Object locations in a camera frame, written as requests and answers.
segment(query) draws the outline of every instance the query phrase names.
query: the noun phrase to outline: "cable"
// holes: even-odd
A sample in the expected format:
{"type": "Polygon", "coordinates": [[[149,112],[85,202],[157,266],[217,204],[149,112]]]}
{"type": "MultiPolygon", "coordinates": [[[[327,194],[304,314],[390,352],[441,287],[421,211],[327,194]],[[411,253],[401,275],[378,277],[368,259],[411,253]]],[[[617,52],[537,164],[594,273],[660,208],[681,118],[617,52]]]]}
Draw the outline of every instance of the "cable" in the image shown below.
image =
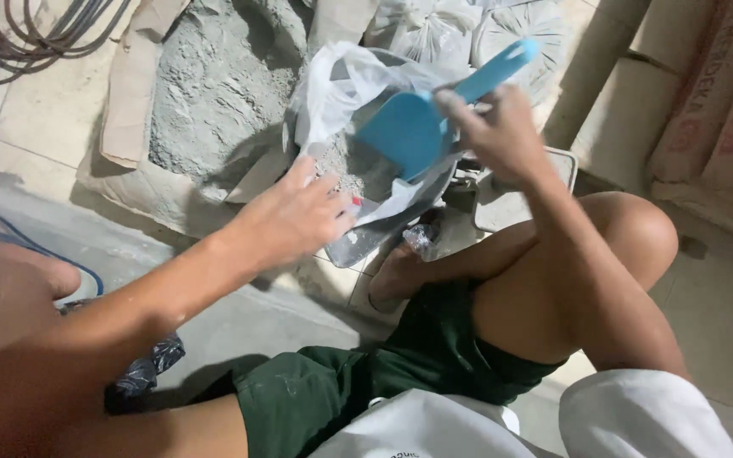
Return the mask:
{"type": "Polygon", "coordinates": [[[38,31],[30,15],[30,0],[24,0],[24,28],[16,24],[13,18],[11,0],[3,1],[8,28],[18,40],[11,40],[0,29],[0,68],[13,73],[0,80],[0,85],[14,81],[22,75],[40,72],[58,59],[78,59],[92,54],[107,41],[130,2],[122,0],[115,16],[112,16],[97,38],[87,44],[78,45],[81,37],[98,22],[113,0],[73,0],[46,36],[38,31]]]}

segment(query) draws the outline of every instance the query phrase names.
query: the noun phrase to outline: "left hand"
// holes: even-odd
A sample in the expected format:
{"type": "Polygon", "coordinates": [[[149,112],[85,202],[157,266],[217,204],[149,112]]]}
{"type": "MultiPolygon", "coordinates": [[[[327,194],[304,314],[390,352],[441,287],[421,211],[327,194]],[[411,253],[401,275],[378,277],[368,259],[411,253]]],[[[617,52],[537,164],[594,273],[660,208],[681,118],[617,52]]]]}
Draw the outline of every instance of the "left hand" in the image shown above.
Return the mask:
{"type": "Polygon", "coordinates": [[[352,196],[331,193],[338,176],[315,175],[312,157],[296,159],[284,178],[245,205],[228,225],[259,248],[260,269],[314,254],[355,225],[355,216],[346,211],[352,196]]]}

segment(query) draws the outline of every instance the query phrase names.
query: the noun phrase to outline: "white shirt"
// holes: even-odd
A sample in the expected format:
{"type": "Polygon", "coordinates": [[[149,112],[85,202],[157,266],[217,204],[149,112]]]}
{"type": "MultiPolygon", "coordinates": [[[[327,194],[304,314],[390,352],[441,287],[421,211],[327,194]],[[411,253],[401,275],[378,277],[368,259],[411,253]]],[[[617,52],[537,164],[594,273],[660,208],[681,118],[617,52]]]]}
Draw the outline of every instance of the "white shirt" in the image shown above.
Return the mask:
{"type": "MultiPolygon", "coordinates": [[[[477,403],[408,390],[375,404],[311,458],[555,457],[477,403]]],[[[579,380],[562,395],[559,428],[570,458],[733,458],[733,443],[704,395],[663,371],[604,371],[579,380]]]]}

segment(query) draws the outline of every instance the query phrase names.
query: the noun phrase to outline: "blue plastic scoop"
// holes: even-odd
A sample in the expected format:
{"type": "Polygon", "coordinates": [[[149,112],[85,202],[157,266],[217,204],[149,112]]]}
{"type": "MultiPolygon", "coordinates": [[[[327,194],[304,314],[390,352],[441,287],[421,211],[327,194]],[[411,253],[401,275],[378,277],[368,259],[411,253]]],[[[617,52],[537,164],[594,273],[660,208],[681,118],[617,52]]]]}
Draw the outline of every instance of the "blue plastic scoop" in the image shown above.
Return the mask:
{"type": "MultiPolygon", "coordinates": [[[[536,56],[537,51],[535,42],[519,40],[460,82],[454,92],[466,103],[474,103],[512,77],[536,56]]],[[[431,93],[401,92],[383,104],[355,134],[355,140],[398,164],[401,179],[411,181],[441,157],[445,134],[442,124],[443,116],[433,103],[431,93]]]]}

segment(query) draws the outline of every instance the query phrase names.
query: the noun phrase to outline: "knee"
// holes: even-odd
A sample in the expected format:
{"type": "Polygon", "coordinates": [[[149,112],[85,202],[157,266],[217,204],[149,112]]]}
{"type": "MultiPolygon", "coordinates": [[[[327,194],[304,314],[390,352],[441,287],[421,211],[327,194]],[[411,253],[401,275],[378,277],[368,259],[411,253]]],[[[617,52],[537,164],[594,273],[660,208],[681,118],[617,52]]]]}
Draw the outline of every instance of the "knee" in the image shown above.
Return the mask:
{"type": "Polygon", "coordinates": [[[627,193],[591,194],[579,202],[613,252],[647,287],[677,255],[674,224],[655,204],[627,193]]]}

